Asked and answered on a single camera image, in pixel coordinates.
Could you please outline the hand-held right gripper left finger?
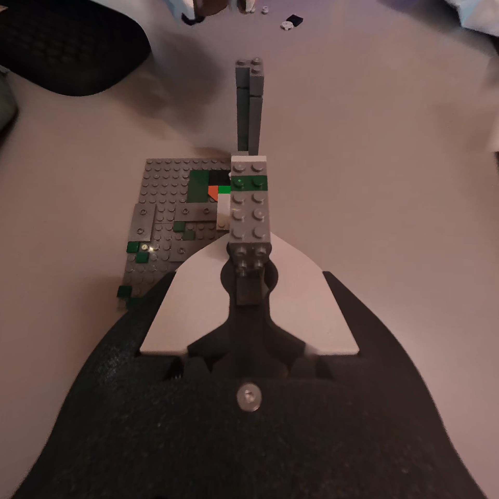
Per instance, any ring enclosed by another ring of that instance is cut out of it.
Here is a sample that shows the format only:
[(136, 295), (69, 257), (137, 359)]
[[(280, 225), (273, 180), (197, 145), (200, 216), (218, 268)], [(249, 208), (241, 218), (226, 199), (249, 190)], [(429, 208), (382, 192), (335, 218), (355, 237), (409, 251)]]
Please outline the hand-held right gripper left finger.
[(203, 358), (188, 357), (188, 347), (229, 317), (229, 294), (221, 283), (227, 243), (219, 238), (180, 265), (141, 345), (142, 356), (174, 357), (184, 374), (210, 373)]

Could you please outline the black mesh chair seat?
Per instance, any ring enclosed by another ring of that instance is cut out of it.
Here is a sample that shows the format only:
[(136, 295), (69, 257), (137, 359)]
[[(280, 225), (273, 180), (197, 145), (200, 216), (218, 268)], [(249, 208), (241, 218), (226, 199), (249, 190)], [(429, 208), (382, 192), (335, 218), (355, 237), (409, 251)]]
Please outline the black mesh chair seat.
[(145, 31), (94, 1), (1, 1), (1, 66), (65, 96), (89, 96), (150, 55)]

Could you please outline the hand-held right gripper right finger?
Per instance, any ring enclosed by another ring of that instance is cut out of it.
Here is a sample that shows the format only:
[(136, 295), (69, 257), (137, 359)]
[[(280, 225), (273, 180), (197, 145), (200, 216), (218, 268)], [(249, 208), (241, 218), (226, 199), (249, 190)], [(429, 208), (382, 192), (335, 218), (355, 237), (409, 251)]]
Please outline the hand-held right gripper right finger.
[(275, 234), (271, 243), (269, 321), (288, 371), (321, 371), (323, 357), (356, 357), (359, 346), (320, 267)]

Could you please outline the tall grey brick column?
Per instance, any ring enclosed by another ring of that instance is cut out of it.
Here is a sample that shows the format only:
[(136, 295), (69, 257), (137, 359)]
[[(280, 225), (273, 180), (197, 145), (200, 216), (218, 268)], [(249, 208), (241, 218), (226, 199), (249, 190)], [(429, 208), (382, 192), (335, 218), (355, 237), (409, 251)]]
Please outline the tall grey brick column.
[(264, 64), (260, 57), (236, 61), (238, 150), (250, 156), (259, 154), (264, 82)]

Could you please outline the grey desk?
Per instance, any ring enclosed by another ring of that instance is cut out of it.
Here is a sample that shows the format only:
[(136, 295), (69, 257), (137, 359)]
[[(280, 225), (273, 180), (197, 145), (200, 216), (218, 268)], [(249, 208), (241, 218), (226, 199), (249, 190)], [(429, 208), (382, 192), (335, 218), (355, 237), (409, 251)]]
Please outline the grey desk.
[[(498, 498), (498, 57), (438, 2), (262, 1), (197, 27), (161, 1), (103, 1), (152, 57), (72, 98), (8, 75), (1, 146), (1, 498), (38, 458), (82, 365), (120, 318), (147, 158), (236, 142), (234, 62), (262, 57), (271, 230), (331, 271), (421, 371)], [(269, 13), (261, 14), (268, 5)], [(303, 23), (289, 31), (289, 16)]]

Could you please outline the white plastic bag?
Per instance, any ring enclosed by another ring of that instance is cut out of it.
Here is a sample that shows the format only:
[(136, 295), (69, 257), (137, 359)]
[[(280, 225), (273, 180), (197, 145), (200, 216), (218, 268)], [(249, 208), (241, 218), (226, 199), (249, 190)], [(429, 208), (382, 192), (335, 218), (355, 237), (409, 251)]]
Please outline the white plastic bag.
[(453, 7), (461, 27), (498, 37), (498, 1), (445, 1)]

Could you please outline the grey brick baseplate build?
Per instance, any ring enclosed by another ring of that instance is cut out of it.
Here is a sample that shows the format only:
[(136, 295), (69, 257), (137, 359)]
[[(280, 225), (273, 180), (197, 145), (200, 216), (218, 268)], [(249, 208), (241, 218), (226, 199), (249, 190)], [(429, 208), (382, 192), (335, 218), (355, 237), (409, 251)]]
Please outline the grey brick baseplate build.
[(120, 308), (133, 308), (166, 274), (227, 232), (217, 215), (230, 168), (230, 157), (146, 160), (117, 289)]

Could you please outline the grey brick wall block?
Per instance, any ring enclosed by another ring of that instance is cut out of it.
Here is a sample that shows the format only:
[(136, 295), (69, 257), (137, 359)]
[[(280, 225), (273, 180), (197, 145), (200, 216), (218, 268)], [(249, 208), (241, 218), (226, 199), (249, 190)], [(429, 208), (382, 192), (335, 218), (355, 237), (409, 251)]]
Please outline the grey brick wall block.
[(270, 203), (265, 156), (231, 158), (228, 252), (235, 273), (238, 306), (255, 306), (265, 297), (270, 260)]

